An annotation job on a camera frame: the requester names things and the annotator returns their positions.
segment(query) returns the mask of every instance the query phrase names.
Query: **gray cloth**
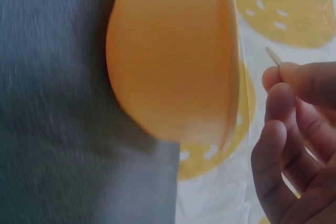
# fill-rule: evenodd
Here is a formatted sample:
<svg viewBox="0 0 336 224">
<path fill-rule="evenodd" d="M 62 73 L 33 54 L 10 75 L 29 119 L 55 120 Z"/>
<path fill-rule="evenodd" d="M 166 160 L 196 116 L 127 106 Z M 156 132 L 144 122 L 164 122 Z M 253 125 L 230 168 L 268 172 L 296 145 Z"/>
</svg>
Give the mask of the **gray cloth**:
<svg viewBox="0 0 336 224">
<path fill-rule="evenodd" d="M 119 108 L 113 0 L 0 0 L 0 223 L 174 223 L 179 145 Z"/>
</svg>

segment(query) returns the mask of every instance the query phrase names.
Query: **curved orange shape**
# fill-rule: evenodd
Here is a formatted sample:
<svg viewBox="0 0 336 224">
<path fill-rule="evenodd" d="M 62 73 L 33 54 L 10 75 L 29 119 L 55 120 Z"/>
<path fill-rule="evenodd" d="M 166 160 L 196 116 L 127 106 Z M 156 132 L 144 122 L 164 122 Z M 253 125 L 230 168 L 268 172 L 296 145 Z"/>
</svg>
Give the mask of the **curved orange shape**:
<svg viewBox="0 0 336 224">
<path fill-rule="evenodd" d="M 252 79 L 240 62 L 240 91 L 236 131 L 224 151 L 216 145 L 181 144 L 178 181 L 200 176 L 223 163 L 245 138 L 256 110 L 256 94 Z"/>
<path fill-rule="evenodd" d="M 234 0 L 115 0 L 107 66 L 120 105 L 160 140 L 223 144 L 238 109 Z"/>
</svg>

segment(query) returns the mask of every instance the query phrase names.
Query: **skin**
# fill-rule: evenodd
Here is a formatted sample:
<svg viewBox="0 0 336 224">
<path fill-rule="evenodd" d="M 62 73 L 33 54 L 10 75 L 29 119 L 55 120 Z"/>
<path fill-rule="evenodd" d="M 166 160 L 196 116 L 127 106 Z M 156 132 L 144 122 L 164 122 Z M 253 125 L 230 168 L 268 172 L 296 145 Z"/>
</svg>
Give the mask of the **skin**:
<svg viewBox="0 0 336 224">
<path fill-rule="evenodd" d="M 284 63 L 265 71 L 263 85 L 268 93 L 265 126 L 251 165 L 267 218 L 270 223 L 334 223 L 336 62 Z"/>
</svg>

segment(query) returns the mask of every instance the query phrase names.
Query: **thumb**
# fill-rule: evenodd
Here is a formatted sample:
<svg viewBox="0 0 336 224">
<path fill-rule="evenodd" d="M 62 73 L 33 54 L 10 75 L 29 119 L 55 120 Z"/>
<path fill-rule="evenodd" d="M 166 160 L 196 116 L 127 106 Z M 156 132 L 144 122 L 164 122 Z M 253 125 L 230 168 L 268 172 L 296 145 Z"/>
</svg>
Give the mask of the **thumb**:
<svg viewBox="0 0 336 224">
<path fill-rule="evenodd" d="M 336 62 L 279 67 L 282 80 L 292 86 L 296 96 L 307 103 L 336 110 Z"/>
</svg>

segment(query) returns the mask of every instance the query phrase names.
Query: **finger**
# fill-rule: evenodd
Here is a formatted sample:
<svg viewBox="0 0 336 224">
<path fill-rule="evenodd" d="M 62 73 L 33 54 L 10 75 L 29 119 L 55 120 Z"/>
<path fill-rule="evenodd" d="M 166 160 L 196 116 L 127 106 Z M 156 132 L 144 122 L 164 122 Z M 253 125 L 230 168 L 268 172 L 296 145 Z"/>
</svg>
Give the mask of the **finger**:
<svg viewBox="0 0 336 224">
<path fill-rule="evenodd" d="M 283 82 L 278 67 L 270 67 L 263 74 L 263 86 L 268 92 L 275 84 Z"/>
<path fill-rule="evenodd" d="M 282 172 L 299 193 L 304 192 L 323 167 L 304 147 L 296 123 L 296 97 L 288 84 L 279 83 L 269 90 L 265 120 L 280 120 L 286 126 L 287 140 L 280 160 Z"/>
<path fill-rule="evenodd" d="M 336 126 L 336 111 L 329 110 L 320 106 L 315 106 L 315 109 L 326 119 L 333 127 Z"/>
<path fill-rule="evenodd" d="M 313 105 L 336 109 L 336 62 L 297 65 L 283 63 L 282 80 L 292 86 L 300 99 Z"/>
<path fill-rule="evenodd" d="M 281 175 L 280 157 L 286 137 L 286 127 L 282 122 L 268 121 L 251 155 L 256 193 L 271 223 L 279 223 L 297 201 Z"/>
<path fill-rule="evenodd" d="M 307 146 L 323 164 L 336 152 L 336 130 L 311 104 L 297 100 L 298 128 Z"/>
</svg>

